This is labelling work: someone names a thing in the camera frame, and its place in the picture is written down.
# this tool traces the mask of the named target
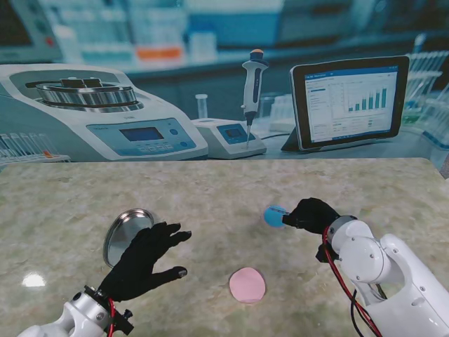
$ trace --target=black robotic glove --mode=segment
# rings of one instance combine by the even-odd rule
[[[316,198],[303,199],[296,206],[292,213],[283,216],[282,222],[286,225],[305,229],[308,232],[322,235],[324,230],[330,226],[340,215],[323,200]],[[333,260],[338,259],[329,242],[326,247]],[[328,262],[324,251],[324,244],[321,244],[316,254],[316,259],[320,262]]]
[[[181,224],[157,223],[137,233],[120,261],[101,283],[99,290],[114,301],[131,300],[187,275],[184,267],[153,274],[154,264],[170,247],[187,241],[191,232],[178,232]]]

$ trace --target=red cable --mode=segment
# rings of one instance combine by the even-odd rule
[[[112,337],[112,334],[114,333],[114,317],[115,317],[115,307],[112,298],[109,299],[109,306],[111,307],[112,323],[111,326],[109,327],[109,333],[107,334],[107,337]]]
[[[374,331],[374,333],[379,336],[382,337],[382,334],[380,333],[379,329],[376,327],[375,323],[373,322],[373,320],[371,319],[370,315],[366,312],[365,308],[361,306],[361,304],[359,302],[357,302],[357,300],[354,298],[352,298],[352,294],[349,291],[349,289],[347,288],[346,284],[343,281],[342,275],[340,274],[340,272],[337,269],[337,266],[334,264],[333,259],[330,256],[328,247],[327,247],[327,237],[328,237],[328,230],[329,230],[328,226],[324,232],[323,232],[323,247],[324,247],[324,252],[326,253],[326,258],[328,259],[330,268],[332,269],[332,271],[334,272],[335,276],[337,277],[338,282],[340,283],[340,285],[343,288],[343,291],[346,293],[346,295],[348,296],[348,298],[351,301],[354,301],[354,305],[357,306],[357,308],[361,311],[362,315],[365,317],[365,320],[367,321],[368,325],[370,326],[370,328]]]

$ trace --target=pink disc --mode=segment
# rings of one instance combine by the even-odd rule
[[[229,288],[238,302],[255,303],[264,297],[265,281],[257,270],[246,267],[231,276]]]

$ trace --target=blue disc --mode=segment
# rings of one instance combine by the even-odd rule
[[[272,227],[282,228],[286,226],[282,223],[282,217],[288,214],[289,212],[287,212],[285,208],[277,205],[271,205],[264,212],[264,220]]]

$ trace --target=metal lid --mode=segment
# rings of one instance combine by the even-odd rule
[[[43,103],[57,107],[99,108],[138,104],[131,86],[96,82],[100,86],[93,88],[83,84],[84,81],[92,80],[63,79],[59,84],[37,84],[36,89]]]
[[[103,245],[106,264],[114,267],[136,234],[144,228],[153,227],[153,224],[153,215],[144,209],[130,209],[120,214],[106,234]]]

